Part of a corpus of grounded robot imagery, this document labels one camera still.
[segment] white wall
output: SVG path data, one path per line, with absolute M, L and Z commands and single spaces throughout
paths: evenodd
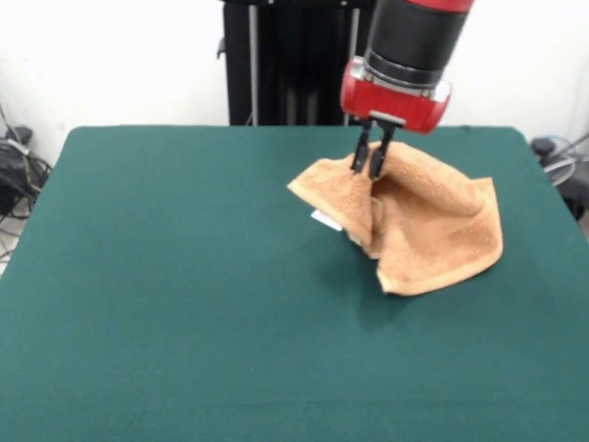
M 0 98 L 49 160 L 81 124 L 227 123 L 221 2 L 0 3 Z M 446 73 L 444 122 L 589 130 L 588 20 L 581 0 L 477 0 Z

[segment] green table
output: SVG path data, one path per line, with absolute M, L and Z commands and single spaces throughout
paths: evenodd
M 350 128 L 83 128 L 0 284 L 0 440 L 586 441 L 589 248 L 511 129 L 505 253 L 415 298 L 285 189 Z

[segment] towel tag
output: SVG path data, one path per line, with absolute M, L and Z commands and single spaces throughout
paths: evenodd
M 333 219 L 331 219 L 329 216 L 325 215 L 323 212 L 319 212 L 319 210 L 316 210 L 311 214 L 311 217 L 316 219 L 319 223 L 323 223 L 327 227 L 331 227 L 334 230 L 341 232 L 341 226 L 338 223 L 336 223 Z

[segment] orange towel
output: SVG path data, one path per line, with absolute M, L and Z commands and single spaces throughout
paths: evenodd
M 370 145 L 371 152 L 378 143 Z M 492 179 L 471 180 L 402 143 L 391 143 L 380 178 L 354 174 L 353 155 L 320 159 L 289 185 L 331 217 L 372 258 L 385 292 L 419 295 L 464 281 L 501 258 Z

